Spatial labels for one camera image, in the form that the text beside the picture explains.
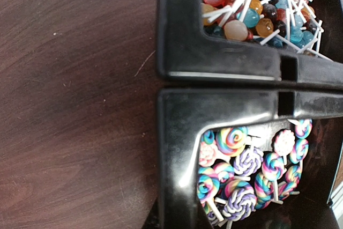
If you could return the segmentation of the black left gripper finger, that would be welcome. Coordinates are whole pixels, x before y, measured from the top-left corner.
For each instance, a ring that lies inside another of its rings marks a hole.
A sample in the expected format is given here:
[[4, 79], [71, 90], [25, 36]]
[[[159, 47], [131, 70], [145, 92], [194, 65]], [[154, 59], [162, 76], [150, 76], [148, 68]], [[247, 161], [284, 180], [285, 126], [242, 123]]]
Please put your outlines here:
[[141, 229], [160, 229], [158, 202], [154, 202]]

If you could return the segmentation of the black three-compartment candy tray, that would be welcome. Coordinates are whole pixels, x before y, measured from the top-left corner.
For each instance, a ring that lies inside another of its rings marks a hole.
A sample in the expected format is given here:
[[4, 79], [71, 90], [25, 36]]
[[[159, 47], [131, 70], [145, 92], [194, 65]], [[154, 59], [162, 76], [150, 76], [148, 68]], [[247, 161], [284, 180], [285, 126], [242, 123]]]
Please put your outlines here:
[[188, 82], [158, 95], [162, 228], [210, 227], [196, 196], [203, 132], [287, 118], [314, 123], [300, 194], [233, 227], [338, 228], [330, 195], [342, 154], [342, 2], [313, 4], [323, 21], [323, 58], [207, 36], [200, 0], [158, 0], [158, 72]]

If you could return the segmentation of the right aluminium frame post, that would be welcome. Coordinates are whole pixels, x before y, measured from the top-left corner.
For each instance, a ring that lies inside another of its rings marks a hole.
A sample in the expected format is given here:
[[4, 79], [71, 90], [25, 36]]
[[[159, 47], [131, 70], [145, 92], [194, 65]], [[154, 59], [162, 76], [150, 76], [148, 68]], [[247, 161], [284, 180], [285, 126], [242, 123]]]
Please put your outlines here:
[[338, 165], [337, 165], [337, 169], [334, 175], [334, 180], [333, 180], [333, 184], [331, 187], [331, 191], [329, 194], [329, 197], [327, 199], [327, 206], [331, 207], [333, 205], [333, 197], [336, 194], [336, 189], [338, 188], [338, 185], [340, 184], [340, 179], [339, 179], [339, 171], [340, 171], [340, 165], [341, 165], [341, 161], [342, 161], [342, 156], [339, 159]]

